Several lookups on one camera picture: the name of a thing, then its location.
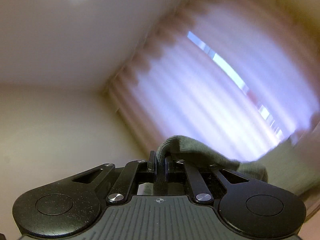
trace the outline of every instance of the metal rivet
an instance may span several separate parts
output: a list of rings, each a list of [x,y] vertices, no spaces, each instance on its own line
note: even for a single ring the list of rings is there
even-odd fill
[[[120,200],[123,200],[124,196],[122,194],[119,194],[119,193],[114,193],[114,194],[111,194],[108,196],[108,199],[111,201],[111,202],[118,202]]]
[[[199,201],[209,201],[211,199],[211,196],[207,193],[200,193],[196,195],[196,199]]]

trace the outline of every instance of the ridged gray surface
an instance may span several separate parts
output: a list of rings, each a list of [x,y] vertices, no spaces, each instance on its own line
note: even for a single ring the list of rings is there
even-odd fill
[[[226,228],[210,207],[192,204],[186,196],[133,196],[110,206],[103,217],[72,240],[245,240]],[[292,236],[288,240],[300,239]]]

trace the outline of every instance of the black plastic part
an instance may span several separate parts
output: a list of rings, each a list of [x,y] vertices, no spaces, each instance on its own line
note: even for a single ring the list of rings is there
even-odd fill
[[[107,181],[105,191],[110,189],[110,173],[114,170],[114,165],[101,165],[24,193],[12,208],[20,232],[54,238],[69,236],[87,228],[106,207],[95,191],[104,181]],[[78,178],[95,171],[100,174],[91,183],[76,182]]]
[[[284,238],[300,230],[306,208],[296,195],[229,171],[247,179],[246,182],[232,184],[220,172],[220,167],[211,170],[227,190],[219,202],[218,213],[234,230],[263,239]]]
[[[154,181],[157,177],[157,156],[155,151],[150,152],[148,160],[148,173],[151,174]]]
[[[139,163],[138,161],[129,162],[126,164],[124,169],[122,170],[120,176],[116,180],[115,184],[113,185],[112,189],[110,190],[108,195],[112,194],[121,194],[123,195],[123,199],[117,201],[116,204],[124,203],[128,200],[128,196],[132,189],[132,185],[134,183],[134,179],[136,177],[136,173],[138,171],[139,166],[147,166],[147,162]]]
[[[34,240],[23,236],[20,240]],[[88,230],[68,240],[250,240],[229,230],[214,210],[187,196],[132,196],[106,209]],[[286,240],[301,240],[291,236]]]
[[[191,162],[184,161],[183,163],[184,170],[188,179],[188,183],[190,185],[190,189],[192,192],[191,197],[196,203],[208,204],[213,201],[213,196],[208,189],[204,179],[202,178],[197,166]],[[199,194],[207,194],[211,198],[205,201],[199,201],[196,196]]]

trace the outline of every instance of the sheer curtain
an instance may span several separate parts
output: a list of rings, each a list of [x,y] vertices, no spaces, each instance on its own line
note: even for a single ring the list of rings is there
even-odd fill
[[[191,0],[168,16],[116,75],[109,95],[146,151],[195,138],[230,159],[258,159],[274,129],[192,32],[241,77],[285,137],[319,110],[316,46],[264,0]]]

